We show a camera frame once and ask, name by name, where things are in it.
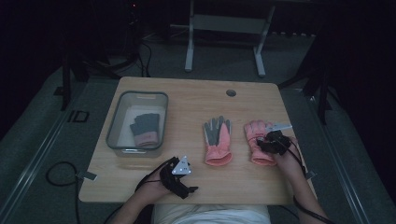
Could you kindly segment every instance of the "transparent plastic tub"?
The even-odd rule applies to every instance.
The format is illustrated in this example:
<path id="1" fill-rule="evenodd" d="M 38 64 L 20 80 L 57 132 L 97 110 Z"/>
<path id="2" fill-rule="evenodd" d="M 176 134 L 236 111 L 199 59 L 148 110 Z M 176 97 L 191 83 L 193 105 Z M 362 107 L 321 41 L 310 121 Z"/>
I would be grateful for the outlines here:
<path id="1" fill-rule="evenodd" d="M 120 96 L 113 120 L 107 133 L 106 143 L 120 157 L 158 157 L 165 130 L 168 95 L 156 91 L 126 91 Z M 158 143 L 137 146 L 131 125 L 138 116 L 158 114 Z"/>

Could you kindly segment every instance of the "person's right hand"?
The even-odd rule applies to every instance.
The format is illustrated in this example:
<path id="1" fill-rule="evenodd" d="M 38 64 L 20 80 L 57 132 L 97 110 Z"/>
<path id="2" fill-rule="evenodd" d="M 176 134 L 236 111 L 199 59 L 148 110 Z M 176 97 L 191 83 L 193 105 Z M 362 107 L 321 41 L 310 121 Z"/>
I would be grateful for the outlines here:
<path id="1" fill-rule="evenodd" d="M 293 143 L 290 145 L 289 150 L 294 153 L 294 155 L 300 160 L 300 153 L 298 151 L 298 148 L 296 148 L 297 139 L 294 137 L 289 137 L 289 139 Z M 301 177 L 304 178 L 304 174 L 302 172 L 299 162 L 297 162 L 297 160 L 293 158 L 289 151 L 286 151 L 285 154 L 283 154 L 282 156 L 279 154 L 274 154 L 274 160 L 276 161 L 277 166 L 288 180 Z"/>

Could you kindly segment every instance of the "gray glove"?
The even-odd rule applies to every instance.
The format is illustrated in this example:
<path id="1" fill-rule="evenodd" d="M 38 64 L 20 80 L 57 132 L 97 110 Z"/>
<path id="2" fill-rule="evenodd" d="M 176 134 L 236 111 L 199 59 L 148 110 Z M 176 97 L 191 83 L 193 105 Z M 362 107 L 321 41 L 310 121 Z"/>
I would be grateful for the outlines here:
<path id="1" fill-rule="evenodd" d="M 131 124 L 131 130 L 134 134 L 134 143 L 136 146 L 157 145 L 159 142 L 158 132 L 160 124 L 159 114 L 139 115 Z"/>

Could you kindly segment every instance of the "dark background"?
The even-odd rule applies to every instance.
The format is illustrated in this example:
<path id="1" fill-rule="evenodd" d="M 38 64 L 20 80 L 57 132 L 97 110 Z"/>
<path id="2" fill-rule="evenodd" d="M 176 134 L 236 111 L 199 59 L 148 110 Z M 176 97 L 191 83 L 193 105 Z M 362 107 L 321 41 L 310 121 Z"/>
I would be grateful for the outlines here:
<path id="1" fill-rule="evenodd" d="M 167 36 L 169 23 L 188 24 L 188 2 L 1 0 L 0 137 L 18 119 L 46 78 L 62 65 L 66 50 L 78 49 L 102 62 L 110 55 L 127 57 L 138 48 L 134 42 L 138 25 L 150 25 Z M 213 2 L 205 1 L 197 9 L 217 13 L 221 1 Z M 137 7 L 131 7 L 132 3 L 137 3 Z M 261 15 L 257 7 L 233 7 L 230 1 L 227 4 L 236 16 Z M 276 8 L 271 26 L 271 31 L 287 35 L 317 35 L 315 48 L 306 61 L 329 68 L 330 83 L 394 202 L 395 15 L 394 0 L 341 1 L 330 5 L 320 1 L 284 3 Z M 133 27 L 128 25 L 131 21 L 135 22 Z"/>

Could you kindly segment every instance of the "metal frame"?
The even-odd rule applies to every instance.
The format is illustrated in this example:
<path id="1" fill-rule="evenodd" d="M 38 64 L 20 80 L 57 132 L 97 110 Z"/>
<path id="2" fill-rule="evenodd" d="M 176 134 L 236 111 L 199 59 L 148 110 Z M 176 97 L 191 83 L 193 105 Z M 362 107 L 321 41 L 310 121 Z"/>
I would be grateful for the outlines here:
<path id="1" fill-rule="evenodd" d="M 262 62 L 262 47 L 264 45 L 265 38 L 267 37 L 274 11 L 275 6 L 271 6 L 266 19 L 209 16 L 194 14 L 194 0 L 190 0 L 189 45 L 187 47 L 185 71 L 192 71 L 194 30 L 211 30 L 260 35 L 260 42 L 253 48 L 253 53 L 256 60 L 258 75 L 259 77 L 264 77 L 265 69 Z"/>

